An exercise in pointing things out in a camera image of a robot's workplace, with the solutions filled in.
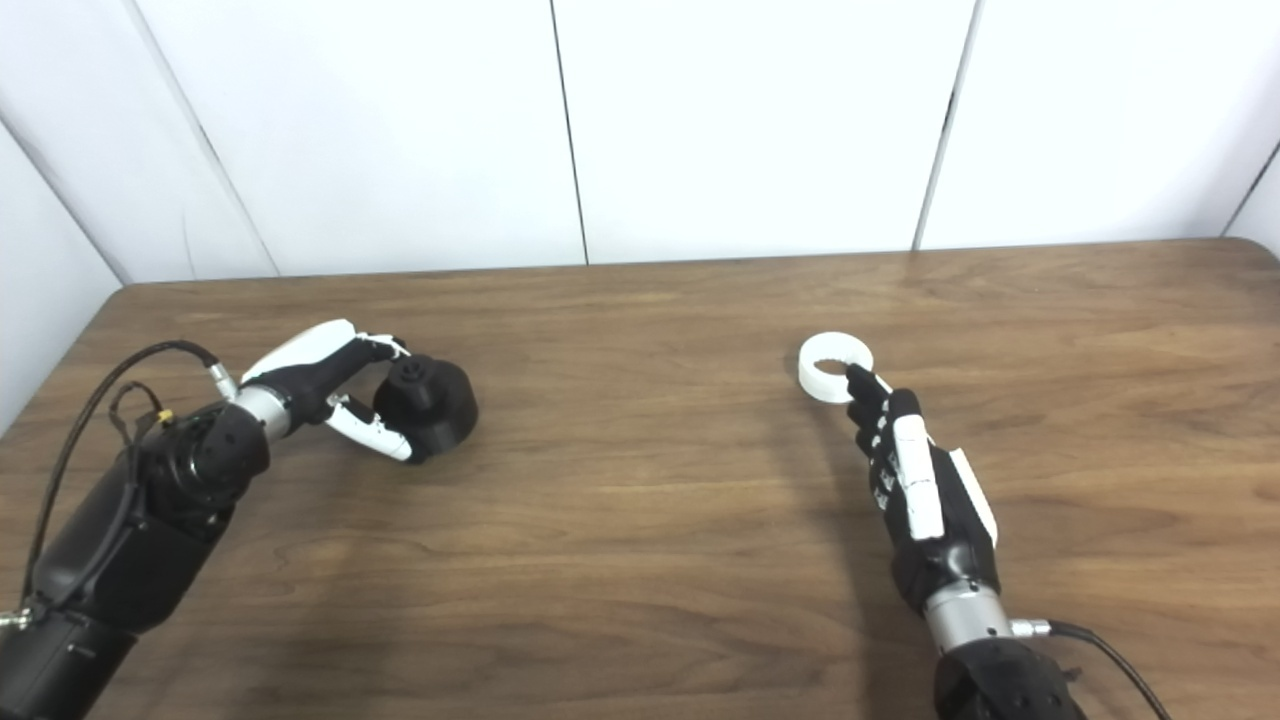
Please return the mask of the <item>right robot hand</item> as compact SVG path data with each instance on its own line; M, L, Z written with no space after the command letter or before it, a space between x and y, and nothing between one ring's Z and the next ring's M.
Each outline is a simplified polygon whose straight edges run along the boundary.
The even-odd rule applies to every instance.
M892 544L891 577L904 602L922 614L940 589L964 582L1000 588L993 523L984 520L975 484L954 451L925 427L919 398L890 389L874 373L846 370L847 416L867 456L868 486Z

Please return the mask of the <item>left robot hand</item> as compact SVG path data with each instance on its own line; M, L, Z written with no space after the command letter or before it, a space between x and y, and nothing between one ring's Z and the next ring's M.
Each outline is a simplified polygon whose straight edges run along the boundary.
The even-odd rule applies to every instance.
M393 334L358 332L346 319L314 325L259 359L241 378L234 405L251 413L274 442L303 425L324 424L338 434L403 464L424 451L370 406L340 388L366 366L408 357Z

